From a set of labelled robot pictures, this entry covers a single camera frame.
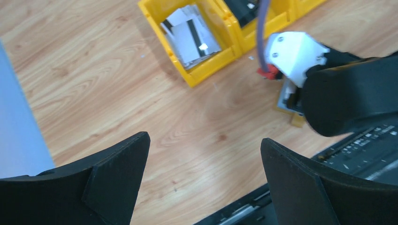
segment yellow plastic bin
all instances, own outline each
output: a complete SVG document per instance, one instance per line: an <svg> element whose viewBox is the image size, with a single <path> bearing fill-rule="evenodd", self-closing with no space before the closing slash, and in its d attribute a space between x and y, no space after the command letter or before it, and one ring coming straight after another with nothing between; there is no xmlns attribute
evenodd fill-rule
<svg viewBox="0 0 398 225"><path fill-rule="evenodd" d="M209 29L221 46L222 51L194 68L185 70L166 40L165 31L161 28L160 23L178 8L193 4L198 6ZM230 20L224 16L224 12L221 11L214 0L141 0L138 5L158 36L174 66L190 87L196 86L214 72L242 55Z"/></svg>
<svg viewBox="0 0 398 225"><path fill-rule="evenodd" d="M302 17L311 10L326 2L326 0L295 0L297 3L298 17Z"/></svg>
<svg viewBox="0 0 398 225"><path fill-rule="evenodd" d="M297 7L295 5L295 1L298 0L271 0L270 8L267 13L264 33L265 37L282 30L297 19ZM256 46L257 19L241 28L239 21L230 11L225 1L215 0L215 2L224 12L224 17L228 17L230 19L243 53L253 49Z"/></svg>

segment wood grain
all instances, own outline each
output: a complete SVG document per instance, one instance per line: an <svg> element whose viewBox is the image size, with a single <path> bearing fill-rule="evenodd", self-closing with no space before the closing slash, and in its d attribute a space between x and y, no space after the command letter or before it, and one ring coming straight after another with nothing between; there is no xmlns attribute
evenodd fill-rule
<svg viewBox="0 0 398 225"><path fill-rule="evenodd" d="M384 56L397 12L396 0L329 0L287 30ZM149 132L133 224L192 224L264 184L262 138L308 157L340 138L272 109L281 83L256 74L254 51L190 89L137 0L0 0L0 38L57 165Z"/></svg>

